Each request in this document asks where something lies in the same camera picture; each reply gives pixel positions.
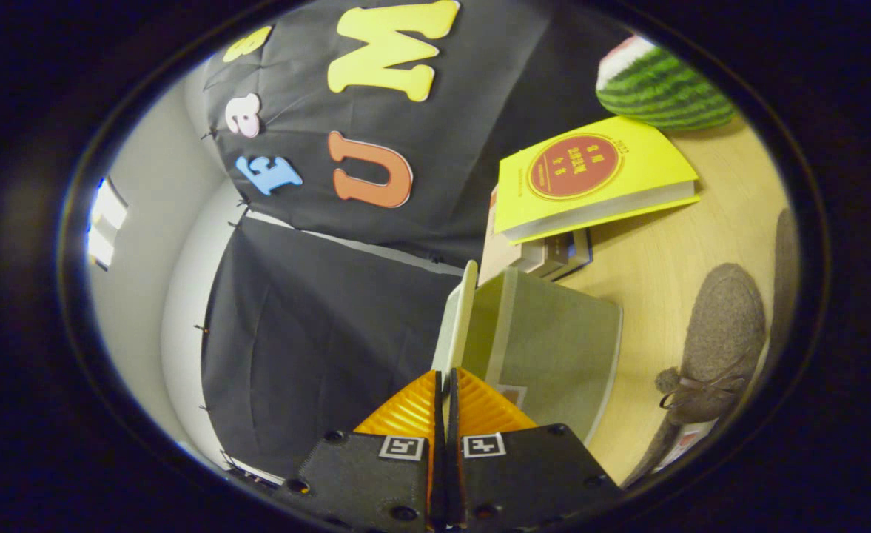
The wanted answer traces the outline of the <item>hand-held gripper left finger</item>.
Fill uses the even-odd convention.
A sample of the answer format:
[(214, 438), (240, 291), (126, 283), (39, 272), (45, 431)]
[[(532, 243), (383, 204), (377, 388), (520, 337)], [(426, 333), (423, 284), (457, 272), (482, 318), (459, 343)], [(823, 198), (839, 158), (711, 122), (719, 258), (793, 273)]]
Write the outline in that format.
[(324, 432), (276, 500), (348, 532), (431, 531), (445, 507), (442, 383), (425, 372), (357, 428)]

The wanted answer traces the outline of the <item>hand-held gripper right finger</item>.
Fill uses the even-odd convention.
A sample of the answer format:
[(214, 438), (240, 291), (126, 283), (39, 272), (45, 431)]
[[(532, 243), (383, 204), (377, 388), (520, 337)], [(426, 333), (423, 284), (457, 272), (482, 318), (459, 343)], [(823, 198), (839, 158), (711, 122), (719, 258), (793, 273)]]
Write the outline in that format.
[(444, 522), (455, 532), (547, 532), (620, 499), (565, 423), (540, 425), (477, 378), (448, 376)]

